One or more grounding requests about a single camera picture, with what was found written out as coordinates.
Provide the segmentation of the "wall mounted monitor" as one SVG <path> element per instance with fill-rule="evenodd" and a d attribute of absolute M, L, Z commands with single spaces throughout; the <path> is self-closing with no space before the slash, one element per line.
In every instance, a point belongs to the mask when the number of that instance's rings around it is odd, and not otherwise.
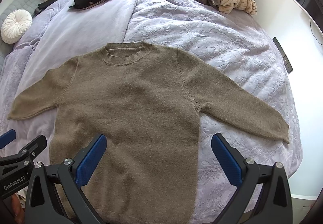
<path fill-rule="evenodd" d="M 294 0 L 322 31 L 322 5 L 316 0 Z"/>

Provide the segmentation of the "lavender plush blanket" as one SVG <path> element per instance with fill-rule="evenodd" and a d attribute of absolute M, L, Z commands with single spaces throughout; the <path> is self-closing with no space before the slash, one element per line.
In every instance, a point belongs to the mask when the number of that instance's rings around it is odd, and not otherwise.
<path fill-rule="evenodd" d="M 51 141 L 57 110 L 28 120 L 8 120 L 14 99 L 70 58 L 86 54 L 107 43 L 121 43 L 137 0 L 107 0 L 81 11 L 69 8 L 73 0 L 59 0 L 36 16 L 29 30 L 6 56 L 1 71 L 1 133 L 16 131 L 16 139 L 1 149 L 1 156 L 20 148 L 42 134 Z"/>

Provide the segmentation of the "olive brown knit sweater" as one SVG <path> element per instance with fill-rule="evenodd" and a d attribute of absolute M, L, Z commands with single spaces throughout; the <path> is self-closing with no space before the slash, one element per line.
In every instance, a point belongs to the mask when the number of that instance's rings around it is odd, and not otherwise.
<path fill-rule="evenodd" d="M 84 193 L 109 223 L 188 223 L 197 189 L 200 113 L 252 135 L 288 141 L 279 112 L 181 49 L 109 43 L 21 92 L 10 120 L 57 109 L 52 164 L 94 136 L 107 148 Z"/>

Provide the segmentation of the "white round pleated cushion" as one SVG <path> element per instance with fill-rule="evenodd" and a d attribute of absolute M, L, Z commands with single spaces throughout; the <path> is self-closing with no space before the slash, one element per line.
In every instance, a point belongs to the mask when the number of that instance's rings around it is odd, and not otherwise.
<path fill-rule="evenodd" d="M 32 16 L 25 9 L 17 9 L 7 15 L 1 26 L 4 43 L 14 44 L 20 40 L 32 25 Z"/>

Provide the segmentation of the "lavender embossed bedspread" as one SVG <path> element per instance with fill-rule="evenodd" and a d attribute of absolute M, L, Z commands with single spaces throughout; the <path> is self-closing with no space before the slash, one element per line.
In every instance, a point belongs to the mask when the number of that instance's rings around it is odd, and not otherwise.
<path fill-rule="evenodd" d="M 207 115 L 200 119 L 198 185 L 191 223 L 214 221 L 235 188 L 211 150 L 221 133 L 230 145 L 257 163 L 281 162 L 292 176 L 303 158 L 295 102 L 282 56 L 267 33 L 248 14 L 226 15 L 194 0 L 134 0 L 125 42 L 145 40 L 194 54 L 275 108 L 288 123 L 288 143 L 246 134 Z"/>

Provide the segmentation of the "black wall socket strip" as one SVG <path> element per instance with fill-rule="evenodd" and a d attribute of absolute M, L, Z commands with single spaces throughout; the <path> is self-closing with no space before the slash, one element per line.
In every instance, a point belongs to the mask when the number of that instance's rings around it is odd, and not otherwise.
<path fill-rule="evenodd" d="M 292 67 L 285 51 L 283 50 L 282 46 L 280 45 L 280 43 L 276 37 L 273 38 L 273 43 L 276 45 L 276 47 L 278 48 L 278 50 L 283 58 L 283 62 L 284 62 L 284 66 L 285 66 L 286 71 L 288 72 L 288 74 L 290 74 L 293 71 L 293 67 Z"/>

